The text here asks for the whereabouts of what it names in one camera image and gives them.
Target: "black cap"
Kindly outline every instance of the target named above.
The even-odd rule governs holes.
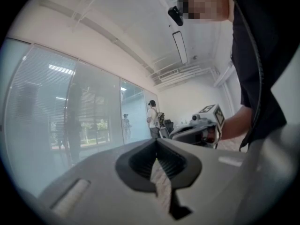
[[[154,100],[151,100],[151,101],[148,103],[148,105],[151,105],[152,107],[154,107],[154,106],[156,106],[156,103],[155,103]]]

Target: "gray pants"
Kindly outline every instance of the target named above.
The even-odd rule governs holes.
[[[159,138],[159,128],[157,127],[150,127],[150,134],[152,138]]]

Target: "wooden floor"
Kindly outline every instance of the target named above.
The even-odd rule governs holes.
[[[220,141],[217,149],[239,151],[240,143],[243,138],[244,137],[241,136],[230,140]],[[151,181],[156,185],[157,199],[161,204],[162,209],[168,212],[171,199],[171,182],[157,160],[152,167]]]

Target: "black t-shirt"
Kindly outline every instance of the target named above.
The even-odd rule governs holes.
[[[237,0],[256,40],[264,72],[260,118],[249,142],[265,138],[286,123],[270,89],[288,65],[300,41],[297,1]],[[253,47],[236,7],[232,61],[240,80],[241,104],[252,108],[254,118],[259,96],[259,74]]]

